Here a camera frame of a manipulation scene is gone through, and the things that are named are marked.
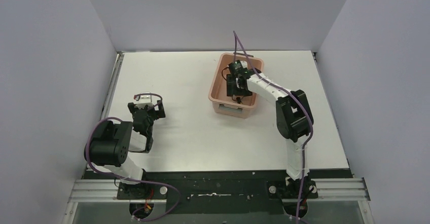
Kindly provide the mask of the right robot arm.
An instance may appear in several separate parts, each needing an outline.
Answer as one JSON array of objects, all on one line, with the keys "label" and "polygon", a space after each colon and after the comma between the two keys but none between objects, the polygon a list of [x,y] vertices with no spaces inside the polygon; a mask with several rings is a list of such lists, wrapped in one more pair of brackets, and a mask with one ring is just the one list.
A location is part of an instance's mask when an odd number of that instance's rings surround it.
[{"label": "right robot arm", "polygon": [[286,188],[292,197],[304,196],[311,185],[305,150],[313,136],[313,116],[305,92],[280,86],[260,70],[248,68],[245,61],[233,61],[227,68],[227,96],[240,102],[257,94],[275,106],[275,124],[287,146]]}]

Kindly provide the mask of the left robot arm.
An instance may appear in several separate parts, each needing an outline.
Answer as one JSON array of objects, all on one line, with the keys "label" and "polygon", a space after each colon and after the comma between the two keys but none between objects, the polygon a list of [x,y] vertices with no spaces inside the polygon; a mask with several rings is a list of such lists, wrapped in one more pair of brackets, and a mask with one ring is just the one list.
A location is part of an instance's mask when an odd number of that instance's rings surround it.
[{"label": "left robot arm", "polygon": [[131,121],[109,117],[95,126],[84,148],[84,158],[97,173],[103,172],[96,166],[104,167],[108,170],[106,175],[118,178],[121,183],[144,184],[144,169],[138,167],[128,153],[149,153],[154,141],[154,122],[166,115],[162,100],[155,104],[150,100],[130,102],[127,107]]}]

